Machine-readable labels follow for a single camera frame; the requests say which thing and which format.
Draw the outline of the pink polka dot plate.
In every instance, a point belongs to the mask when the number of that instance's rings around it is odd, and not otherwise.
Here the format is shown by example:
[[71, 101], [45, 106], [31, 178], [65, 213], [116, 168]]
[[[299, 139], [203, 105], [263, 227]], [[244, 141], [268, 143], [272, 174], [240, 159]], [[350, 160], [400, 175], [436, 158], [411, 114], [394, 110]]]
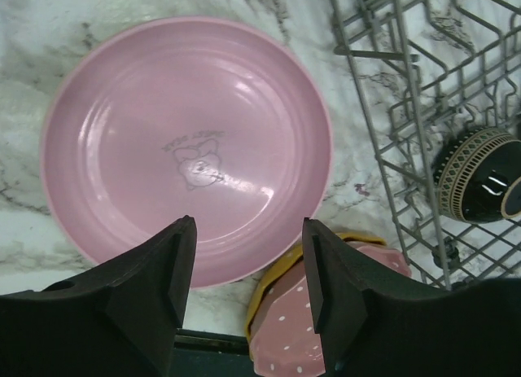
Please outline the pink polka dot plate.
[[322, 344], [314, 332], [303, 257], [272, 287], [252, 324], [249, 353], [260, 376], [321, 376]]

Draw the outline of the grey wire dish rack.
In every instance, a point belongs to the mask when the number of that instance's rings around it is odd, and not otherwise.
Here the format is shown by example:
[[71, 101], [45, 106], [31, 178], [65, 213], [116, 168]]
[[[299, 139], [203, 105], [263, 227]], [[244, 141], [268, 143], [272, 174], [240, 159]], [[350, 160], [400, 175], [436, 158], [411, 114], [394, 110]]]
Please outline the grey wire dish rack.
[[520, 0], [330, 0], [402, 250], [451, 288], [520, 274], [520, 220], [446, 217], [435, 158], [479, 126], [520, 134]]

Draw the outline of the brown beige bowl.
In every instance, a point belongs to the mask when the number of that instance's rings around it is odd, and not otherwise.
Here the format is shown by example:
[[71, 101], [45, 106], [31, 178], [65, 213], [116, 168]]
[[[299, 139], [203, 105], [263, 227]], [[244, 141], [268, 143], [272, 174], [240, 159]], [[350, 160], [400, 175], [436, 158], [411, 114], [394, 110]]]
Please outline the brown beige bowl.
[[439, 213], [479, 224], [520, 215], [520, 140], [477, 126], [448, 141], [434, 160]]

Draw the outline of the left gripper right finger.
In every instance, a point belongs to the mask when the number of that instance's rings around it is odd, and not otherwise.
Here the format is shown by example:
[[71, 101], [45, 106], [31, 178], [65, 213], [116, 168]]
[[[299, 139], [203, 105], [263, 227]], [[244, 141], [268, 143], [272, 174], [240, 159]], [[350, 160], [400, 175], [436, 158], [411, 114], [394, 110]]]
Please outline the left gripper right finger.
[[303, 223], [314, 330], [329, 376], [517, 376], [520, 282], [451, 292], [417, 282]]

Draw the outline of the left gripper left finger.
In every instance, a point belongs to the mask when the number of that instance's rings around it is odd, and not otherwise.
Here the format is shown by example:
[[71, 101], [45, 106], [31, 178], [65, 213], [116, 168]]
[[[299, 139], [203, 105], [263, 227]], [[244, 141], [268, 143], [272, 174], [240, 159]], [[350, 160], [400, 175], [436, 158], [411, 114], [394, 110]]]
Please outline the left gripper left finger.
[[2, 375], [169, 375], [196, 238], [183, 217], [82, 274], [2, 296]]

